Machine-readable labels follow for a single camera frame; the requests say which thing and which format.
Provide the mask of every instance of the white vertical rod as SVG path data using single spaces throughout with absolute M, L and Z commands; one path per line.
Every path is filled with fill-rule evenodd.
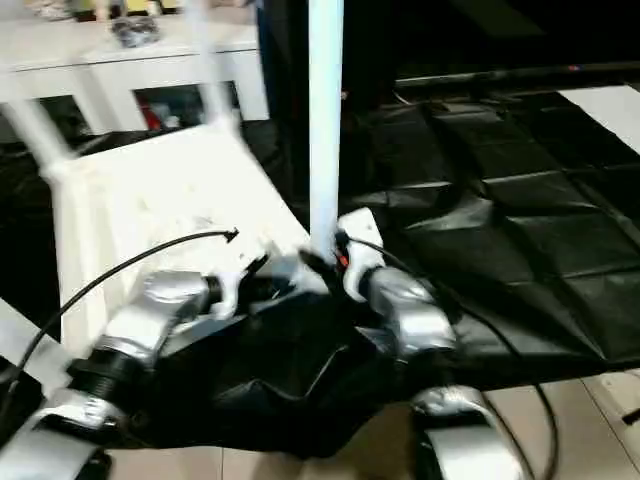
M 338 221 L 343 0 L 309 0 L 311 247 L 334 263 Z
M 207 122 L 232 124 L 229 96 L 221 81 L 218 49 L 209 33 L 210 10 L 204 0 L 187 0 L 184 5 L 184 14 L 197 55 L 196 68 L 200 70 L 203 80 L 199 87 Z

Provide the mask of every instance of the white pole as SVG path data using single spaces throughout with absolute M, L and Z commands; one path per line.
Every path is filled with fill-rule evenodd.
M 37 100 L 29 98 L 16 80 L 15 73 L 9 70 L 2 59 L 0 91 L 7 98 L 6 103 L 0 103 L 0 110 L 27 144 L 41 168 L 46 169 L 75 157 L 45 109 Z
M 343 0 L 309 0 L 311 247 L 334 263 L 338 221 Z
M 202 78 L 200 93 L 207 122 L 233 124 L 229 96 L 221 82 L 216 44 L 209 32 L 210 10 L 204 0 L 187 0 L 184 4 L 184 15 L 197 55 L 196 68 Z

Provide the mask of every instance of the black fabric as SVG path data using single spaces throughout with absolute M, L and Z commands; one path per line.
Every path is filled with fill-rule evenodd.
M 0 378 L 7 378 L 9 369 L 13 367 L 7 360 L 0 357 Z M 0 402 L 4 400 L 8 384 L 0 381 Z M 14 402 L 7 413 L 6 420 L 0 424 L 0 448 L 27 421 L 44 399 L 40 391 L 40 384 L 26 373 L 20 376 L 20 383 L 14 393 Z
M 21 145 L 0 146 L 0 250 L 0 297 L 41 325 L 59 308 L 51 193 Z
M 489 389 L 640 364 L 640 161 L 579 108 L 557 94 L 395 107 L 343 142 L 342 212 L 371 208 L 386 247 L 441 289 L 458 358 L 402 366 L 382 319 L 307 295 L 165 360 L 136 437 L 325 456 L 445 366 Z

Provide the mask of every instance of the black plastic sheet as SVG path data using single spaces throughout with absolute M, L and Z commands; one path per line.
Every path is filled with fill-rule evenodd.
M 386 247 L 446 292 L 456 381 L 501 388 L 640 365 L 635 152 L 556 94 L 359 122 L 343 132 L 342 211 L 371 208 Z M 136 436 L 330 455 L 442 366 L 399 365 L 382 319 L 307 295 L 163 362 Z

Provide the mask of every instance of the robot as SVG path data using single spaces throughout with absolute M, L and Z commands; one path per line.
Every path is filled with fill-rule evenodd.
M 346 215 L 339 226 L 339 267 L 324 274 L 330 271 L 340 279 L 342 292 L 335 294 L 347 295 L 381 319 L 395 339 L 399 361 L 410 362 L 414 355 L 434 361 L 455 356 L 456 334 L 433 289 L 386 265 L 373 248 L 382 239 L 371 212 Z M 306 280 L 292 279 L 281 297 L 254 302 L 261 304 L 258 308 L 274 308 L 322 284 L 308 267 L 308 255 L 301 258 L 306 258 L 300 263 Z M 71 363 L 69 384 L 0 450 L 0 478 L 108 479 L 111 460 L 104 449 L 126 431 L 159 359 L 242 321 L 240 312 L 252 303 L 246 286 L 259 275 L 256 268 L 242 272 L 249 280 L 244 283 L 188 271 L 148 275 L 113 315 L 88 358 Z M 480 392 L 452 384 L 442 370 L 434 386 L 411 399 L 415 477 L 463 480 L 482 472 L 485 478 L 523 479 L 520 460 Z

